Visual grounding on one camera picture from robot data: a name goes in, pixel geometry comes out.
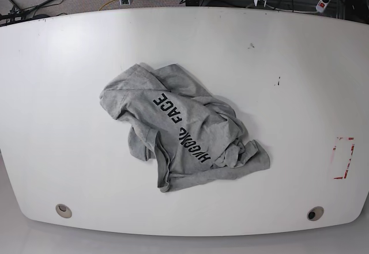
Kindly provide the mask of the red tape rectangle marking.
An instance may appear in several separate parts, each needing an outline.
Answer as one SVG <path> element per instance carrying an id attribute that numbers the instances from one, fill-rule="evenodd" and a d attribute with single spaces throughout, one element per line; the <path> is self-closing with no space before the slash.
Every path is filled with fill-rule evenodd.
<path id="1" fill-rule="evenodd" d="M 330 161 L 330 177 L 333 180 L 347 178 L 355 148 L 354 137 L 337 137 L 332 150 Z"/>

